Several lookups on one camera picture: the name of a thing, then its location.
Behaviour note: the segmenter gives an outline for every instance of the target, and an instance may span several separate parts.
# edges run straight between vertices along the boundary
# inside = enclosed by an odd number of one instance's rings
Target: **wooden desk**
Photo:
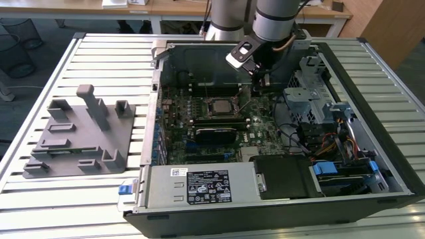
[[[0,17],[53,19],[150,20],[154,34],[161,34],[161,20],[201,21],[206,4],[188,0],[149,0],[148,5],[101,9],[101,0],[0,0]],[[306,7],[297,23],[332,25],[328,37],[337,37],[352,14],[321,7]]]
[[[332,0],[325,0],[329,7]],[[206,4],[189,0],[154,0],[150,14],[161,16],[161,20],[198,20],[204,18]],[[344,8],[344,12],[332,11],[318,6],[306,7],[297,16],[297,23],[330,25],[326,37],[338,37],[345,21],[352,18],[352,13]]]

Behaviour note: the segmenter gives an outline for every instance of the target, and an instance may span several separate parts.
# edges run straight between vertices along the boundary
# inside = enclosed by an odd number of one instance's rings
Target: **aluminum table surface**
[[[86,34],[72,39],[13,143],[0,163],[0,239],[2,238],[145,238],[117,211],[117,187],[138,175],[146,122],[152,41],[198,40],[189,35]],[[390,133],[418,176],[425,180],[425,111],[406,86],[366,43],[356,39],[314,38],[337,55],[372,109]],[[342,91],[332,81],[340,98]],[[80,84],[96,87],[105,104],[136,104],[130,156],[122,174],[24,179],[22,167],[48,121],[52,98],[81,105]],[[206,238],[422,238],[425,204],[385,210],[356,223],[264,230]]]

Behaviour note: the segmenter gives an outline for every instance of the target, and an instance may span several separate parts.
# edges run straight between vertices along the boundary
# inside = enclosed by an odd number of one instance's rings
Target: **gray plastic holder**
[[[24,167],[24,178],[125,171],[136,107],[126,101],[105,106],[93,89],[92,85],[77,89],[85,106],[70,106],[66,100],[50,102],[46,110],[52,117]]]

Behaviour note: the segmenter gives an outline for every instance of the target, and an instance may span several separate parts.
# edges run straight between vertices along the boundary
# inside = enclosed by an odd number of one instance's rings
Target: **mesh trash can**
[[[34,64],[20,45],[18,36],[0,35],[0,69],[10,78],[20,78],[34,71]]]
[[[18,36],[20,43],[25,49],[34,49],[42,44],[30,19],[0,18],[0,24],[9,34]]]

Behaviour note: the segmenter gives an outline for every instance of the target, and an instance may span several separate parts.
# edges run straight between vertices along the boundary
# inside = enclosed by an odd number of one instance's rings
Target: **gray carpet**
[[[34,19],[34,26],[44,40],[44,45],[29,51],[30,58],[37,66],[36,72],[25,78],[9,79],[0,72],[0,79],[6,86],[44,86],[53,72],[60,57],[66,49],[74,32],[117,33],[114,20],[66,20],[65,28],[58,28],[53,19]],[[141,21],[128,21],[138,31]],[[397,70],[417,97],[425,103],[425,44],[419,43],[410,56]],[[0,139],[13,139],[30,107],[40,94],[37,88],[12,88],[16,95],[13,102],[0,100]],[[0,143],[0,156],[4,155],[8,145]]]

